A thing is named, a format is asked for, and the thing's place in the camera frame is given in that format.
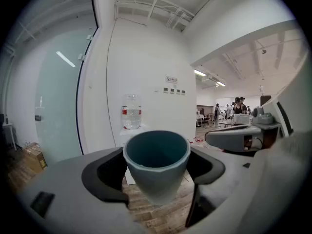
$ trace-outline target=cup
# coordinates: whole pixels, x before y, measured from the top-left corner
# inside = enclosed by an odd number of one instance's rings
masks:
[[[169,203],[183,179],[190,144],[170,131],[148,131],[128,140],[123,148],[131,176],[155,205]]]

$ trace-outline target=woman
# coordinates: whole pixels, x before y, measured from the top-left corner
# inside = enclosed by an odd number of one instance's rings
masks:
[[[236,97],[235,98],[236,105],[233,108],[234,114],[243,114],[243,115],[246,114],[247,107],[243,103],[244,99],[245,99],[244,97],[241,97],[241,98]]]
[[[220,114],[220,108],[219,104],[217,103],[214,110],[214,124],[219,125],[219,114]]]

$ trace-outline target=frosted glass panel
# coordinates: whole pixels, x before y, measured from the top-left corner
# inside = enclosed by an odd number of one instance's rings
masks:
[[[40,71],[35,115],[44,158],[49,165],[82,155],[76,125],[76,92],[84,54],[96,27],[67,32],[53,39]]]

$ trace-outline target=ceiling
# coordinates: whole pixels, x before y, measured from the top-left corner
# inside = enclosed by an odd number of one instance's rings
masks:
[[[196,69],[226,85],[246,79],[297,73],[308,55],[308,45],[304,39],[299,29],[280,32],[247,42]],[[196,75],[196,80],[203,87],[215,86],[215,82],[202,81],[199,75]]]
[[[13,25],[7,41],[15,46],[62,21],[85,15],[93,15],[91,0],[32,0]]]
[[[143,15],[157,19],[168,28],[183,30],[209,0],[117,0],[120,14]]]

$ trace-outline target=ceiling light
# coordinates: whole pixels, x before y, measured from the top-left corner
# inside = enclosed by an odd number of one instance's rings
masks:
[[[195,72],[195,74],[198,74],[200,76],[206,76],[206,74],[204,74],[204,73],[202,73],[200,71],[197,71],[196,69],[194,69],[194,72]]]
[[[218,83],[219,85],[223,86],[223,87],[225,86],[225,85],[224,85],[222,82],[220,82],[220,81],[218,81],[217,83]]]
[[[56,51],[56,54],[58,54],[58,56],[61,57],[69,65],[71,65],[72,67],[75,67],[75,65],[69,59],[67,59],[60,51]]]

